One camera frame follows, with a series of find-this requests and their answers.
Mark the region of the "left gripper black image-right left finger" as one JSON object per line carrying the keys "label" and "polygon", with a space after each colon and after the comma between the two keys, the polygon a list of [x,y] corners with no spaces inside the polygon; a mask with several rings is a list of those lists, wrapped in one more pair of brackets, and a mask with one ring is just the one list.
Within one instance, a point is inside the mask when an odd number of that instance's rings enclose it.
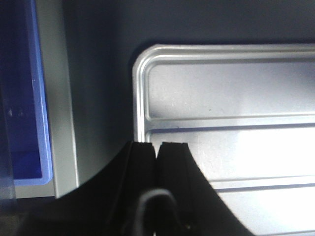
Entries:
{"label": "left gripper black image-right left finger", "polygon": [[119,236],[132,205],[155,183],[151,143],[128,142],[110,163],[79,188],[23,219],[18,236]]}

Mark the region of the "left gripper black image-right right finger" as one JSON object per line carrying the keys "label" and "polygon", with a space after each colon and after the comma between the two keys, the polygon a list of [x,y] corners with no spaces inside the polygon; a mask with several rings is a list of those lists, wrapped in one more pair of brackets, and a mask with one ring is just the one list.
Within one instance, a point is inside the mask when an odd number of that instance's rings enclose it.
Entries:
{"label": "left gripper black image-right right finger", "polygon": [[155,195],[147,231],[156,236],[251,236],[207,181],[185,143],[149,144]]}

